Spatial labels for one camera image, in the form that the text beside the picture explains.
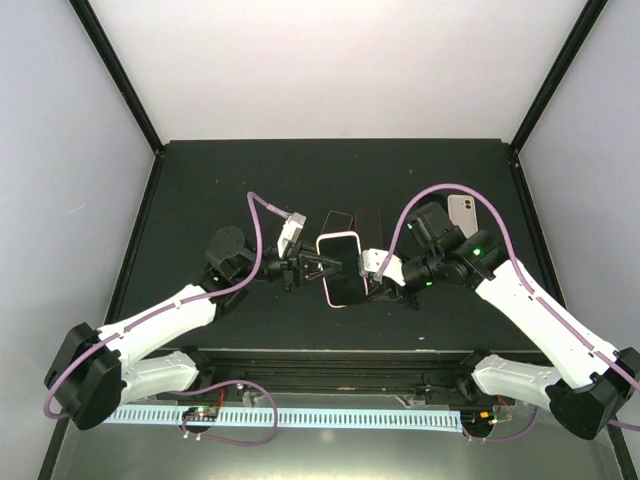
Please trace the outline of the phone with red edge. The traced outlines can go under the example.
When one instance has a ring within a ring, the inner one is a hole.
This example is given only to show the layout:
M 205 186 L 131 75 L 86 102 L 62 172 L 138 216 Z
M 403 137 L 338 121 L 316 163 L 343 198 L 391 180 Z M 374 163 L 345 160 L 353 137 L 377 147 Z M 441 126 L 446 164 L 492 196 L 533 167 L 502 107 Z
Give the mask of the phone with red edge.
M 354 228 L 358 233 L 362 250 L 384 247 L 380 210 L 362 208 L 354 212 Z

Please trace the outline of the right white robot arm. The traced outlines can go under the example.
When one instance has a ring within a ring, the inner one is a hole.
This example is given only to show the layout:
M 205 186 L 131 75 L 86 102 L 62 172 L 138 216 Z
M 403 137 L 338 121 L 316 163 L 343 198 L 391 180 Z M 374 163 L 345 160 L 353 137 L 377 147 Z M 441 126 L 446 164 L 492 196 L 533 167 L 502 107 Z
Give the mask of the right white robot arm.
M 454 379 L 457 396 L 479 402 L 505 396 L 549 411 L 573 435 L 594 439 L 639 386 L 639 353 L 619 349 L 594 334 L 526 271 L 488 232 L 466 236 L 437 203 L 411 212 L 405 222 L 420 255 L 402 260 L 368 249 L 359 259 L 363 277 L 408 300 L 433 283 L 472 290 L 506 316 L 550 361 L 544 367 L 485 354 Z

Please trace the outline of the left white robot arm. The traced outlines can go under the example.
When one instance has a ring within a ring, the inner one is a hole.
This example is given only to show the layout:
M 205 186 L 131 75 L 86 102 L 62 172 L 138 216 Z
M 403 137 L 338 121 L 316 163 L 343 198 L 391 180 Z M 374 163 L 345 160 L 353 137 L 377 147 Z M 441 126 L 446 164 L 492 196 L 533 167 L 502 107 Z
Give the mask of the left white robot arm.
M 166 391 L 207 397 L 215 376 L 196 349 L 159 358 L 152 352 L 233 310 L 246 297 L 250 277 L 291 289 L 344 270 L 336 255 L 321 255 L 300 241 L 301 230 L 288 220 L 276 246 L 262 249 L 239 228 L 222 228 L 205 252 L 204 271 L 172 297 L 117 323 L 70 329 L 45 376 L 45 402 L 57 402 L 61 417 L 88 430 L 144 397 Z

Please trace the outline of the black phone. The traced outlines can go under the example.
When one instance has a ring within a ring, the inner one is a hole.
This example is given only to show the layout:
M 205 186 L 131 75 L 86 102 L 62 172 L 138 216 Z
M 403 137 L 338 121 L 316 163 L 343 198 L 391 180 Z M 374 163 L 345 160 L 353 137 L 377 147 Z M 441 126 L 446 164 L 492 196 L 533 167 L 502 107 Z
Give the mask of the black phone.
M 321 234 L 332 234 L 344 231 L 350 231 L 353 224 L 353 216 L 348 213 L 332 210 L 324 221 Z

